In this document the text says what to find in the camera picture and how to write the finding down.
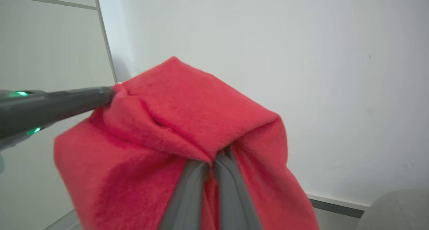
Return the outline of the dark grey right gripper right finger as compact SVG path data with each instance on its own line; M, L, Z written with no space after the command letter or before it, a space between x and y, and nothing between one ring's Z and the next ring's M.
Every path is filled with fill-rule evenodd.
M214 176L219 183L220 230L263 230L231 146L217 153Z

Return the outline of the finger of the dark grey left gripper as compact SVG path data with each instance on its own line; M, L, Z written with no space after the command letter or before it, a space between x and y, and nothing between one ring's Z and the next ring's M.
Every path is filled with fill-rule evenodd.
M28 140L32 135L49 128L54 122L38 123L0 123L0 152Z
M0 90L0 137L31 136L55 122L109 105L112 87L44 92Z

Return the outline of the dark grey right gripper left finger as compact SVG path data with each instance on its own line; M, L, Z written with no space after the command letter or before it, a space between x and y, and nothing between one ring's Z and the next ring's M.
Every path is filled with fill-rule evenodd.
M181 172L158 230L201 230L203 187L209 165L188 160Z

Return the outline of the red garment with white stripes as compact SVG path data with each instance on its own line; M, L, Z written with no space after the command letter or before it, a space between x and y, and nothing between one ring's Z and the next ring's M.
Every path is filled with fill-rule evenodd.
M264 230L319 230L279 114L176 57L114 90L54 143L83 230L156 230L187 160L211 166L227 146Z

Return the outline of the grey fabric sofa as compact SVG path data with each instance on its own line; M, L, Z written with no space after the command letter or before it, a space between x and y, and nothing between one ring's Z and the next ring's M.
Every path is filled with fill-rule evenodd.
M356 230L429 230L429 188L383 195L364 212Z

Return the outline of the white and black wall skirting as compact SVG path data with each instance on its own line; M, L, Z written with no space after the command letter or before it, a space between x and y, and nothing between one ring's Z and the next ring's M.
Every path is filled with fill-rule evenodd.
M305 194L314 208L353 218L361 218L364 212L370 207L369 204L362 204L321 194L309 192L306 192Z

